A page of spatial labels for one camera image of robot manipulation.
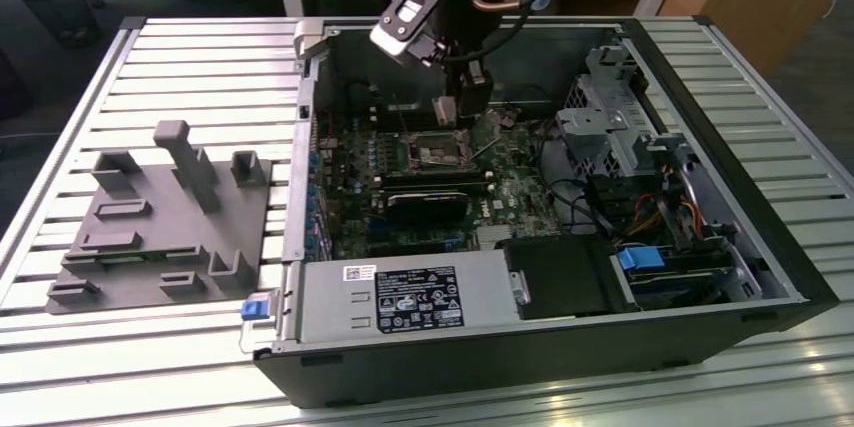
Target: warning label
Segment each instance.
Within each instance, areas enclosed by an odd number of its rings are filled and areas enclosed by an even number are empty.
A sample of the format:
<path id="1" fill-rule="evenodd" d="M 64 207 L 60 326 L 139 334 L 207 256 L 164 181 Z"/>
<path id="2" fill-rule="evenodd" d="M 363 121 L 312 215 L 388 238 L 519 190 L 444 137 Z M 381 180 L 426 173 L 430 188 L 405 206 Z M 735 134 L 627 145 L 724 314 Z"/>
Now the warning label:
<path id="1" fill-rule="evenodd" d="M 376 272 L 373 282 L 383 334 L 466 325 L 454 267 Z"/>

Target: blue latch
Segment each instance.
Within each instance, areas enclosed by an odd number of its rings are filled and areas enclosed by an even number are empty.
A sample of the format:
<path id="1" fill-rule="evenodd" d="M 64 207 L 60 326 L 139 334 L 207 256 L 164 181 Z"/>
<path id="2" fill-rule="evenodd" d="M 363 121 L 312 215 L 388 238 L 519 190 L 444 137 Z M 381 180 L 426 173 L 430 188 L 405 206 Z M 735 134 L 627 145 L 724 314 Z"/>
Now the blue latch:
<path id="1" fill-rule="evenodd" d="M 664 267 L 664 259 L 656 247 L 627 247 L 616 254 L 616 258 L 623 270 Z"/>
<path id="2" fill-rule="evenodd" d="M 269 318 L 269 300 L 247 300 L 240 309 L 243 320 L 264 320 Z"/>

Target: metal table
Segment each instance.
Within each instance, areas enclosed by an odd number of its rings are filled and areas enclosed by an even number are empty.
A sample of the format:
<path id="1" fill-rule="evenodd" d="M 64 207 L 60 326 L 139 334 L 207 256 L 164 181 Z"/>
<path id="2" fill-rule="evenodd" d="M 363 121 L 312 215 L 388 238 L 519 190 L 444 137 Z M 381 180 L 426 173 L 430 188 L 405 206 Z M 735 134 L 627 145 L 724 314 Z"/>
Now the metal table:
<path id="1" fill-rule="evenodd" d="M 291 73 L 295 23 L 151 19 L 119 32 L 0 243 L 0 425 L 850 421 L 854 181 L 716 29 L 687 18 L 644 24 L 843 300 L 791 331 L 752 338 L 704 364 L 674 370 L 300 411 L 241 351 L 239 302 L 44 313 L 47 289 L 96 189 L 87 173 L 96 152 L 129 148 L 140 163 L 168 161 L 151 141 L 163 119 L 188 121 L 191 142 L 207 147 L 212 160 L 253 149 L 275 162 L 261 288 L 277 285 L 299 85 Z M 675 129 L 664 100 L 652 101 Z M 271 326 L 252 334 L 256 341 L 271 338 Z"/>

